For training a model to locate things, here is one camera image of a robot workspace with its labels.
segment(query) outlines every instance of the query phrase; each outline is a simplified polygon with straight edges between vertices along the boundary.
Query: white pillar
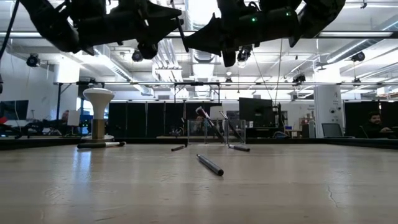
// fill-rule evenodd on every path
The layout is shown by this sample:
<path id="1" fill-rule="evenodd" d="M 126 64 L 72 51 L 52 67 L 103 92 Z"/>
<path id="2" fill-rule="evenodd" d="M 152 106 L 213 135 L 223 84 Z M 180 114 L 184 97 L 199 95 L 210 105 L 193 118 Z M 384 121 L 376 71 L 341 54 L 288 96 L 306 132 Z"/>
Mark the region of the white pillar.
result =
<path id="1" fill-rule="evenodd" d="M 341 82 L 340 69 L 329 67 L 326 70 L 315 71 L 315 82 Z M 343 102 L 339 85 L 320 85 L 314 88 L 315 128 L 317 138 L 323 138 L 322 123 L 337 123 L 343 127 Z"/>
<path id="2" fill-rule="evenodd" d="M 60 100 L 60 114 L 59 118 L 66 110 L 76 110 L 76 101 L 78 97 L 78 86 L 70 85 L 67 83 L 75 83 L 79 81 L 80 66 L 69 58 L 64 58 L 60 61 L 59 65 L 54 65 L 54 82 L 65 83 L 61 89 L 66 90 L 61 94 Z"/>

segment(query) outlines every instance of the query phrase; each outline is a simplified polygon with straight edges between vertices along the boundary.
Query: man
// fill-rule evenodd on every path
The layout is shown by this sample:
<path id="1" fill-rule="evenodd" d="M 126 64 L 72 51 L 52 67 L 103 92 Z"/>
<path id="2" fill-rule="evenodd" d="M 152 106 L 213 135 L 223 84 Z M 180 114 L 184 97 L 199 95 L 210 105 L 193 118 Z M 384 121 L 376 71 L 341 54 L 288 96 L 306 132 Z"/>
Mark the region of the man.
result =
<path id="1" fill-rule="evenodd" d="M 391 129 L 381 124 L 380 113 L 370 112 L 369 121 L 363 125 L 363 131 L 368 138 L 387 138 Z"/>

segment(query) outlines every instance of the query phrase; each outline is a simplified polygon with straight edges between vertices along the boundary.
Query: metal frame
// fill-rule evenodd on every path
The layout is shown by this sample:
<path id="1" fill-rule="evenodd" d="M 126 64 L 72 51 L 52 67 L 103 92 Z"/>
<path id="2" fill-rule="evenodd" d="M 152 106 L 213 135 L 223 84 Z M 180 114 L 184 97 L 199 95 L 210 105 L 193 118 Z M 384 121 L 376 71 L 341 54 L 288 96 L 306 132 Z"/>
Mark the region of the metal frame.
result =
<path id="1" fill-rule="evenodd" d="M 185 37 L 192 35 L 194 30 L 185 30 Z M 6 36 L 5 31 L 0 31 L 0 37 Z M 169 33 L 165 38 L 180 39 L 179 31 Z M 44 39 L 38 32 L 11 32 L 10 39 Z M 314 39 L 398 39 L 398 31 L 344 31 L 344 30 L 328 30 L 321 31 Z"/>

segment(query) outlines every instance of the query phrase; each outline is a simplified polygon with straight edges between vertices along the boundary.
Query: black robotic arm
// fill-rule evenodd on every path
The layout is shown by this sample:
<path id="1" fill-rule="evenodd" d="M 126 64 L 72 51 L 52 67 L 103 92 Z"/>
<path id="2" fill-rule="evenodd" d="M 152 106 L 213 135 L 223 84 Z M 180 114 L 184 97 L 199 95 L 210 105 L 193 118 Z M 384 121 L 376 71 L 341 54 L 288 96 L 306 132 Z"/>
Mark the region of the black robotic arm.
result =
<path id="1" fill-rule="evenodd" d="M 181 11 L 148 0 L 119 0 L 106 13 L 106 0 L 65 0 L 53 7 L 48 0 L 21 0 L 37 31 L 64 52 L 94 55 L 93 46 L 137 39 L 145 59 L 157 54 L 157 43 L 183 22 Z"/>

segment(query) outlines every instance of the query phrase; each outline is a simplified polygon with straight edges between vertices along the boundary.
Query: computer monitor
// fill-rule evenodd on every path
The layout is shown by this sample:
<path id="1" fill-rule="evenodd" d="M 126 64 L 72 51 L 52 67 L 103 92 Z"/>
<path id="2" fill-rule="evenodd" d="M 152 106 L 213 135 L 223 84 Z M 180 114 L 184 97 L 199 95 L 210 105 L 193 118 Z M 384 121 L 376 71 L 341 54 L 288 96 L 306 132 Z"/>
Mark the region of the computer monitor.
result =
<path id="1" fill-rule="evenodd" d="M 25 120 L 27 116 L 27 109 L 29 100 L 17 101 L 1 101 L 0 114 L 5 116 L 7 120 Z"/>
<path id="2" fill-rule="evenodd" d="M 239 98 L 239 118 L 252 121 L 254 128 L 275 127 L 272 100 Z"/>
<path id="3" fill-rule="evenodd" d="M 336 123 L 322 123 L 323 137 L 325 138 L 340 138 L 343 137 L 340 124 Z"/>

